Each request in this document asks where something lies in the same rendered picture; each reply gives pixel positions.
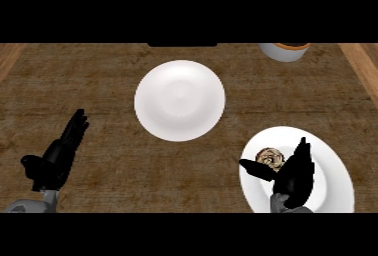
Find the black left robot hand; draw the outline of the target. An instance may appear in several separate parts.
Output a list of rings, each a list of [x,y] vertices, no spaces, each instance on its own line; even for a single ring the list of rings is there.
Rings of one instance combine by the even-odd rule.
[[[60,190],[66,185],[86,130],[89,128],[85,110],[79,109],[70,119],[61,138],[57,139],[44,156],[26,155],[21,164],[26,176],[33,180],[35,192]]]

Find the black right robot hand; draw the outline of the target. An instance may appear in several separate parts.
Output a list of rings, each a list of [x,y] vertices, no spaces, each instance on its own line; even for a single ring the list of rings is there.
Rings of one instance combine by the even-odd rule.
[[[240,164],[252,176],[268,182],[275,181],[272,195],[283,193],[290,197],[303,196],[309,200],[315,183],[315,163],[311,155],[311,144],[306,142],[306,138],[302,138],[295,154],[286,161],[280,171],[249,159],[241,159]]]

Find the white round plate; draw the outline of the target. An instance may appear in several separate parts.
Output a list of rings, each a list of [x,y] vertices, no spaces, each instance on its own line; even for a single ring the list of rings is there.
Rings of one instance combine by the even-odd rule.
[[[333,148],[312,133],[289,126],[262,130],[250,139],[241,158],[255,160],[265,148],[278,149],[290,158],[302,138],[312,145],[315,162],[314,191],[305,206],[315,213],[354,213],[355,188],[346,165]]]

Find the brown cupcake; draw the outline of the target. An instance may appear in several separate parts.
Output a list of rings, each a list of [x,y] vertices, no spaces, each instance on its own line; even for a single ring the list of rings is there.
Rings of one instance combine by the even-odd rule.
[[[286,164],[286,156],[277,148],[264,148],[256,155],[256,161],[280,171]]]

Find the white oval plate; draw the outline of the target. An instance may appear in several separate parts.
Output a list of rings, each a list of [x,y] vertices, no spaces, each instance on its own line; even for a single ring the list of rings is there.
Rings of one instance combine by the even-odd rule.
[[[184,142],[200,138],[215,128],[225,105],[221,78],[196,61],[163,63],[141,80],[137,116],[147,131],[163,140]]]

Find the white plant pot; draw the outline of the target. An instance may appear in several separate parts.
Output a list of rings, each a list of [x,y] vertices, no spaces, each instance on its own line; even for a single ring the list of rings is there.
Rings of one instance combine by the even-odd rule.
[[[302,59],[311,44],[300,43],[295,45],[293,43],[261,43],[259,47],[274,60],[280,62],[295,62]]]

